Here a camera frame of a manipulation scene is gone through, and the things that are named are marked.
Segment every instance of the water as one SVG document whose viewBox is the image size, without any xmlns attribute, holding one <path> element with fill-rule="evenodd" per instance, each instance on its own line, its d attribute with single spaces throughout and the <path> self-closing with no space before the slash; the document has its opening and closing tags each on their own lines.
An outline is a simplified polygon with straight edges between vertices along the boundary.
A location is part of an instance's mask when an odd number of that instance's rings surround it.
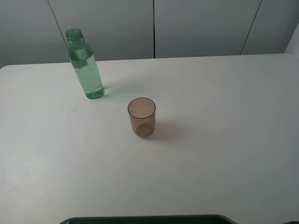
<svg viewBox="0 0 299 224">
<path fill-rule="evenodd" d="M 86 97 L 102 97 L 104 88 L 93 53 L 88 49 L 80 49 L 71 53 L 70 58 Z"/>
</svg>

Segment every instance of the table surface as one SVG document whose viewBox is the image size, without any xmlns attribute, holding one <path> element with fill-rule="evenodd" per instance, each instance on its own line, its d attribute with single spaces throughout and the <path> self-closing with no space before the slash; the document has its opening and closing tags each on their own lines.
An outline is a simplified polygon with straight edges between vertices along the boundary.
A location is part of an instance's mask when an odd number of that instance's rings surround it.
<svg viewBox="0 0 299 224">
<path fill-rule="evenodd" d="M 70 63 L 0 70 L 0 220 L 220 214 L 299 220 L 299 60 L 289 54 L 98 62 L 89 100 Z M 127 105 L 157 105 L 153 136 Z"/>
</svg>

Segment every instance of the white table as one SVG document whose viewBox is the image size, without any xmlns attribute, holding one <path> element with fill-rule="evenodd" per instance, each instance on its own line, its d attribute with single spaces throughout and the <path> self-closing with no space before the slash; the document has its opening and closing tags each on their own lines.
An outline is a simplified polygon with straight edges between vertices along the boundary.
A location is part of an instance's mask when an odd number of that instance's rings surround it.
<svg viewBox="0 0 299 224">
<path fill-rule="evenodd" d="M 89 100 L 70 63 L 0 70 L 0 223 L 220 214 L 299 221 L 299 60 L 289 54 L 98 62 Z M 157 105 L 154 135 L 128 103 Z"/>
</svg>

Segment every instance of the green plastic bottle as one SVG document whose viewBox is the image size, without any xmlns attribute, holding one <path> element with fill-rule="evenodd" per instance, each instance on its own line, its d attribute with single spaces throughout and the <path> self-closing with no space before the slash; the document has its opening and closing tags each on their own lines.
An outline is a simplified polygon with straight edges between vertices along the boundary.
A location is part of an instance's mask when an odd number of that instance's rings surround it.
<svg viewBox="0 0 299 224">
<path fill-rule="evenodd" d="M 104 88 L 100 78 L 93 51 L 85 42 L 81 30 L 68 29 L 66 39 L 69 43 L 71 64 L 77 74 L 84 93 L 89 99 L 100 98 L 104 95 Z"/>
</svg>

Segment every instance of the brown plastic cup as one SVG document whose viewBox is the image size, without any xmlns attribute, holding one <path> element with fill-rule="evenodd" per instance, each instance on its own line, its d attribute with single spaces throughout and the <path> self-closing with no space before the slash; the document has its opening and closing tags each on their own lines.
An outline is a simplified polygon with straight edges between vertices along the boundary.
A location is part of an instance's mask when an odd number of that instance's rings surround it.
<svg viewBox="0 0 299 224">
<path fill-rule="evenodd" d="M 128 105 L 133 132 L 142 138 L 149 137 L 155 131 L 156 105 L 148 98 L 137 98 Z"/>
</svg>

